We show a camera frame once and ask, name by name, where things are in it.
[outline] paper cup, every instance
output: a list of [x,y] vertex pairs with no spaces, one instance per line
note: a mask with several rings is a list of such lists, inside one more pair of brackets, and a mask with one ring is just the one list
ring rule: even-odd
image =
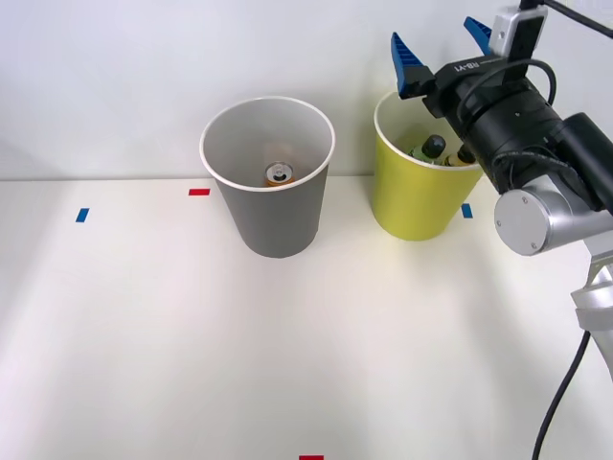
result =
[[[334,129],[314,106],[284,97],[229,107],[204,129],[200,156],[215,178],[242,240],[266,257],[305,249],[319,227]],[[266,185],[274,162],[293,169],[294,181]]]
[[420,99],[386,95],[376,106],[375,128],[373,211],[379,225],[403,240],[440,235],[481,177],[481,168],[435,166],[403,153],[432,134],[445,139],[443,155],[462,145],[445,119],[434,118]]

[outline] yellow paper cup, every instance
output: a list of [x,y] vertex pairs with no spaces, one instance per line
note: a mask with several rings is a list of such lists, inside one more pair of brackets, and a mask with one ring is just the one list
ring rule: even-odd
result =
[[421,99],[402,101],[397,92],[375,109],[376,163],[373,211],[379,225],[403,240],[422,241],[443,232],[481,177],[478,164],[449,168],[403,153],[431,134],[447,143],[443,155],[462,142],[445,119],[434,118]]

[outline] table surface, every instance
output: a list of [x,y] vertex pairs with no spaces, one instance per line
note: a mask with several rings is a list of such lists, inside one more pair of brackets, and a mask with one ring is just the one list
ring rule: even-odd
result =
[[[486,181],[401,241],[371,186],[330,178],[313,244],[272,260],[209,179],[0,183],[0,458],[530,458],[587,250],[512,253]],[[591,344],[542,458],[610,459],[612,432]]]

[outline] gray paper cup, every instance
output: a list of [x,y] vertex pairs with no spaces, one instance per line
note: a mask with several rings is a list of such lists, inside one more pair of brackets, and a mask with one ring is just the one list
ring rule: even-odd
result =
[[[200,156],[242,240],[266,257],[298,254],[315,238],[335,135],[314,106],[284,97],[226,108],[207,125]],[[270,187],[266,169],[284,162],[294,182]]]

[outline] bottle cap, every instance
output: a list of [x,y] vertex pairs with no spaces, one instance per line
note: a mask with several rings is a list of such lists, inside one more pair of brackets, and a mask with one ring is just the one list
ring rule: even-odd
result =
[[475,155],[473,155],[472,152],[464,145],[462,145],[458,150],[458,159],[467,165],[471,165],[477,161]]
[[428,158],[438,158],[443,153],[444,148],[446,147],[446,142],[444,139],[437,135],[433,134],[426,139],[421,146],[421,151]]

